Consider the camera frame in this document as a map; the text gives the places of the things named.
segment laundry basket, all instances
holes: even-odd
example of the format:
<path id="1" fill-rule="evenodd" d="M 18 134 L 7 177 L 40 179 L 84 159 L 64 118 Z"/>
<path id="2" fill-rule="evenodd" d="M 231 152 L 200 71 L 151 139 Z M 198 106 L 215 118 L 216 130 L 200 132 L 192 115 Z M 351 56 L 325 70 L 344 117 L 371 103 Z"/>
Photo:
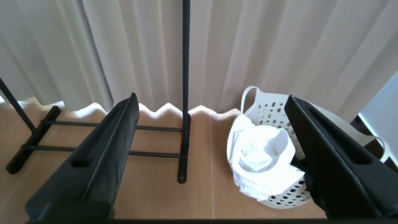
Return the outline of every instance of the laundry basket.
<path id="1" fill-rule="evenodd" d="M 289 96 L 277 93 L 264 93 L 256 86 L 249 86 L 245 89 L 242 95 L 242 112 L 246 96 L 253 88 L 256 89 L 254 104 L 246 112 L 244 112 L 244 115 L 246 115 L 255 125 L 271 125 L 275 128 L 285 129 L 294 143 L 296 148 L 296 156 L 299 159 L 304 158 L 305 155 L 303 150 L 284 111 L 284 106 Z M 384 148 L 384 153 L 380 158 L 380 161 L 385 162 L 388 159 L 389 146 L 382 139 L 375 136 L 364 135 L 354 129 L 349 123 L 339 116 L 317 105 L 312 105 L 362 146 L 365 146 L 367 143 L 377 138 L 382 143 Z M 312 198 L 310 192 L 305 185 L 304 177 L 302 177 L 282 194 L 272 195 L 267 200 L 261 201 L 261 203 L 272 208 L 287 209 L 303 205 L 311 200 Z"/>

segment black metal frame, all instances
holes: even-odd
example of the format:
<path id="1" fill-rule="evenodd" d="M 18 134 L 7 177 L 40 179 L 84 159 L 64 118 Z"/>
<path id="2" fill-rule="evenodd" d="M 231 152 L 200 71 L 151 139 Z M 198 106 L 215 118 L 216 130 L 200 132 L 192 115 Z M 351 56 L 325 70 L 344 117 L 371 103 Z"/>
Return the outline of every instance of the black metal frame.
<path id="1" fill-rule="evenodd" d="M 152 127 L 152 126 L 137 126 L 138 130 L 146 131 L 173 131 L 181 132 L 181 150 L 179 154 L 173 153 L 161 153 L 161 152 L 140 152 L 130 151 L 131 156 L 150 156 L 150 157 L 165 157 L 179 159 L 178 165 L 178 176 L 177 181 L 183 184 L 187 181 L 187 166 L 188 166 L 188 149 L 189 149 L 189 137 L 190 137 L 190 126 L 191 116 L 188 113 L 188 68 L 189 68 L 189 23 L 190 23 L 190 1 L 183 1 L 183 49 L 182 49 L 182 128 L 164 128 L 164 127 Z M 70 126 L 89 126 L 95 127 L 96 123 L 80 123 L 70 121 L 56 121 L 58 115 L 61 113 L 61 109 L 58 106 L 53 106 L 47 113 L 44 119 L 40 122 L 38 127 L 32 123 L 29 117 L 26 115 L 24 110 L 19 105 L 18 101 L 9 91 L 6 84 L 0 78 L 0 90 L 4 93 L 4 96 L 9 100 L 10 104 L 17 111 L 19 116 L 24 120 L 27 127 L 32 132 L 30 138 L 21 146 L 15 156 L 10 160 L 6 169 L 8 173 L 15 174 L 19 172 L 26 160 L 32 154 L 34 150 L 44 151 L 73 151 L 75 148 L 72 147 L 60 147 L 60 146 L 41 146 L 39 145 L 42 138 L 45 136 L 51 125 L 70 125 Z"/>

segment floor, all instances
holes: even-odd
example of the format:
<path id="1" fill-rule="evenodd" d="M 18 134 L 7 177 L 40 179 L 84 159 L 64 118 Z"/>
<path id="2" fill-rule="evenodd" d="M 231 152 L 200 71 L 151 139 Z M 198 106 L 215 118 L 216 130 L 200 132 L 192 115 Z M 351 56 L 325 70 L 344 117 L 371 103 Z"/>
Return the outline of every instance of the floor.
<path id="1" fill-rule="evenodd" d="M 30 99 L 21 103 L 35 125 L 51 105 Z M 226 140 L 237 111 L 216 114 L 204 107 L 192 115 L 188 180 L 177 183 L 175 159 L 129 156 L 116 204 L 116 218 L 324 218 L 313 202 L 276 210 L 244 196 L 233 183 L 226 161 Z M 91 105 L 63 112 L 58 120 L 100 122 L 105 112 Z M 165 105 L 156 113 L 141 108 L 139 125 L 181 126 L 181 112 Z M 8 104 L 0 104 L 0 223 L 24 223 L 24 204 L 70 155 L 69 152 L 35 151 L 20 172 L 10 175 L 8 161 L 30 132 Z M 40 144 L 75 147 L 92 131 L 89 127 L 53 126 Z M 179 152 L 180 133 L 138 130 L 132 150 Z"/>

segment crumpled white fabric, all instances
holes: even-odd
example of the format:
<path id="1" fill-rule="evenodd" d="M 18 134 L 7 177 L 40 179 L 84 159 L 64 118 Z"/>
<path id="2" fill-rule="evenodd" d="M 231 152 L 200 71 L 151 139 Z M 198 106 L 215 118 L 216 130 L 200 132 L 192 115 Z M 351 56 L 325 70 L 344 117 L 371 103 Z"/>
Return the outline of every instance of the crumpled white fabric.
<path id="1" fill-rule="evenodd" d="M 284 129 L 255 126 L 241 114 L 235 118 L 227 143 L 227 158 L 234 182 L 243 194 L 267 200 L 296 183 L 303 175 L 290 165 L 295 148 Z"/>

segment beige curtain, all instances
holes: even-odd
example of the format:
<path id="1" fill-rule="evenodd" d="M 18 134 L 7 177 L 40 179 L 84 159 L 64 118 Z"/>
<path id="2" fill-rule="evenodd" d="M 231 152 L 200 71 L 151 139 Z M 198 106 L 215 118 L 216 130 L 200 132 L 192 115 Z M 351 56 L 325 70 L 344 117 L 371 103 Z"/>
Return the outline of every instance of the beige curtain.
<path id="1" fill-rule="evenodd" d="M 39 12 L 37 2 L 52 7 Z M 86 92 L 79 106 L 97 101 L 109 109 L 134 91 L 152 110 L 167 102 L 181 108 L 181 0 L 65 2 L 17 5 L 59 98 Z M 257 85 L 350 120 L 398 70 L 397 11 L 395 0 L 192 0 L 190 108 L 228 111 L 248 85 Z M 57 20 L 37 25 L 41 20 L 30 15 L 44 12 Z M 60 79 L 76 86 L 61 91 Z"/>

